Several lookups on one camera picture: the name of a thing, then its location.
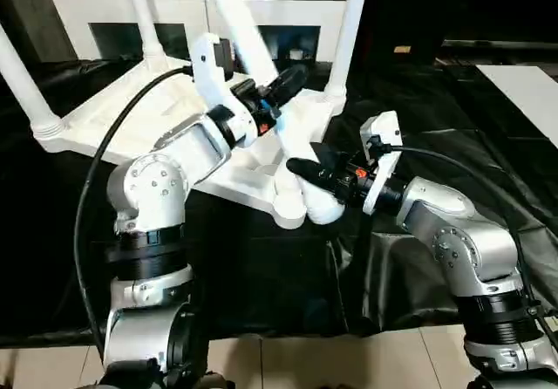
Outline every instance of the dark wall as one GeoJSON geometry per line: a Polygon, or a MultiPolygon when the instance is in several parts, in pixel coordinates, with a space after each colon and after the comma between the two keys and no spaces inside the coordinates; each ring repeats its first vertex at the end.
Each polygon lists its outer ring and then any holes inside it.
{"type": "Polygon", "coordinates": [[[0,0],[0,18],[26,63],[76,59],[52,0],[0,0]]]}

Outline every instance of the beige floor tile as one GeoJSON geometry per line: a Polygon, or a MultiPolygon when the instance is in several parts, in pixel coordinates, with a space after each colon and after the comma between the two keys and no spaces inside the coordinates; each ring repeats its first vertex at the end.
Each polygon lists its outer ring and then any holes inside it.
{"type": "MultiPolygon", "coordinates": [[[[260,341],[256,338],[231,338],[209,343],[208,369],[233,380],[236,387],[261,389],[260,341]]],[[[79,384],[90,385],[103,376],[103,366],[95,347],[90,347],[79,384]]]]}
{"type": "Polygon", "coordinates": [[[75,389],[87,347],[17,351],[14,389],[75,389]]]}
{"type": "Polygon", "coordinates": [[[371,338],[264,339],[265,389],[438,389],[418,330],[371,338]]]}
{"type": "Polygon", "coordinates": [[[98,382],[103,377],[103,365],[97,348],[94,346],[87,347],[87,356],[81,376],[79,376],[79,385],[86,386],[98,382]]]}
{"type": "Polygon", "coordinates": [[[209,343],[208,369],[222,374],[236,387],[262,389],[258,338],[219,339],[209,343]]]}
{"type": "Polygon", "coordinates": [[[479,374],[463,350],[462,325],[420,328],[442,389],[463,389],[479,374]]]}
{"type": "Polygon", "coordinates": [[[0,350],[0,385],[13,384],[18,350],[0,350]]]}

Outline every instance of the white panel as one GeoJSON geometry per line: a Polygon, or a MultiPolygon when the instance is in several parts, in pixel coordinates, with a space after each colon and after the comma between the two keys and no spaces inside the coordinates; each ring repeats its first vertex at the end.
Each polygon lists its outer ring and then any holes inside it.
{"type": "MultiPolygon", "coordinates": [[[[81,59],[100,58],[89,23],[134,23],[132,0],[53,0],[81,59]]],[[[148,0],[155,23],[184,24],[188,43],[208,31],[204,0],[148,0]]]]}
{"type": "MultiPolygon", "coordinates": [[[[320,27],[316,60],[332,62],[345,1],[275,1],[248,0],[248,7],[259,25],[312,25],[320,27]]],[[[228,37],[228,27],[214,0],[207,0],[209,30],[228,37]]]]}
{"type": "Polygon", "coordinates": [[[558,147],[558,83],[536,66],[478,68],[558,147]]]}

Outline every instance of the black tarp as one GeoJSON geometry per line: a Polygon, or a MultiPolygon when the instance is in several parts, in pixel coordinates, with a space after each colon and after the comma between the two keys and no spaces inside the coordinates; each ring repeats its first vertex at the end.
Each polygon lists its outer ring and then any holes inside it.
{"type": "MultiPolygon", "coordinates": [[[[52,108],[64,115],[132,65],[83,62],[33,73],[52,108]]],[[[316,73],[310,85],[318,88],[324,80],[316,73]]],[[[501,185],[521,229],[535,288],[547,307],[558,305],[558,151],[521,111],[474,67],[378,68],[371,75],[353,74],[348,87],[348,104],[325,141],[357,151],[360,125],[396,110],[406,145],[452,156],[501,185]]],[[[90,342],[73,275],[71,235],[91,160],[44,152],[5,85],[2,92],[0,346],[90,342]]],[[[92,190],[87,242],[112,239],[113,213],[105,198],[112,168],[102,165],[92,190]]],[[[456,187],[494,216],[492,197],[452,167],[404,154],[397,171],[456,187]]],[[[327,228],[306,222],[288,231],[264,213],[198,192],[188,198],[186,213],[185,248],[208,283],[213,338],[254,332],[367,335],[459,321],[428,249],[388,216],[370,219],[350,209],[327,228]]],[[[109,299],[100,244],[88,245],[86,275],[103,317],[109,299]]]]}

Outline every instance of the black motor joint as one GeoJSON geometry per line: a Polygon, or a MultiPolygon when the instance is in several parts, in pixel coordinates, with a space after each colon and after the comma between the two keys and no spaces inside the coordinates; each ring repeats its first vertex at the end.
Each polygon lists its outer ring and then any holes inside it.
{"type": "MultiPolygon", "coordinates": [[[[362,153],[347,154],[331,151],[324,144],[312,146],[320,162],[291,158],[287,168],[317,187],[329,191],[342,202],[361,208],[376,180],[375,163],[368,165],[362,153]]],[[[396,215],[405,189],[405,182],[391,177],[383,185],[375,207],[396,215]]]]}
{"type": "Polygon", "coordinates": [[[185,225],[125,233],[105,252],[111,272],[120,280],[164,276],[188,266],[185,225]]]}
{"type": "Polygon", "coordinates": [[[281,72],[269,85],[256,85],[246,79],[231,88],[234,96],[250,111],[262,136],[276,125],[281,107],[293,99],[304,87],[308,70],[304,65],[294,65],[281,72]]]}

